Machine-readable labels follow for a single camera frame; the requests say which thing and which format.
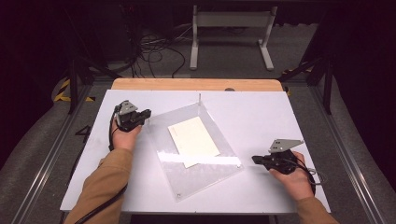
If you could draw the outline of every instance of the hand-mounted device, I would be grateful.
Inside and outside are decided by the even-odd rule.
[[[292,147],[297,147],[303,142],[302,140],[276,139],[268,150],[270,155],[253,156],[251,159],[253,159],[255,164],[264,165],[267,170],[275,169],[284,175],[293,173],[296,168],[302,168],[308,173],[309,182],[315,194],[316,183],[314,177],[310,170],[306,168],[305,164],[298,160],[290,150]]]
[[[112,125],[113,119],[116,119],[117,128],[125,133],[130,132],[139,125],[144,125],[145,120],[151,117],[151,110],[147,109],[142,112],[137,112],[137,106],[133,105],[128,100],[123,101],[121,104],[116,105],[113,115],[110,120],[110,127],[108,130],[108,140],[110,151],[114,149],[113,146],[113,132]]]

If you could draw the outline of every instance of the wooden edge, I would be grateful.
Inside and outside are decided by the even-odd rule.
[[[111,90],[137,91],[283,91],[275,79],[117,78]]]

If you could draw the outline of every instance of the paper sheet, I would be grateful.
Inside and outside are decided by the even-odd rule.
[[[178,153],[184,158],[184,166],[189,168],[205,157],[218,156],[219,150],[199,117],[188,119],[168,127]]]

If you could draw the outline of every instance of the hand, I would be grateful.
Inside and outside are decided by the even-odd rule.
[[[293,151],[293,154],[300,161],[305,162],[303,154],[295,151]],[[311,184],[309,183],[308,174],[303,169],[296,168],[296,170],[289,175],[283,175],[279,171],[274,169],[270,169],[270,173],[285,186],[289,195],[295,201],[299,201],[304,198],[314,197],[314,193],[311,189]]]
[[[142,131],[142,125],[135,127],[133,130],[131,130],[128,133],[125,133],[118,129],[116,120],[113,119],[111,130],[113,133],[114,149],[122,148],[133,152],[134,144],[136,143],[136,137],[140,133],[140,131]]]

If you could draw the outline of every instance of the tan sleeve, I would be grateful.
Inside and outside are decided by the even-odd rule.
[[[302,224],[333,224],[338,223],[315,197],[297,201],[297,213]]]
[[[76,223],[93,209],[114,197],[128,183],[132,153],[114,149],[101,160],[99,167],[84,181],[77,204],[65,223]],[[85,223],[119,223],[123,196]]]

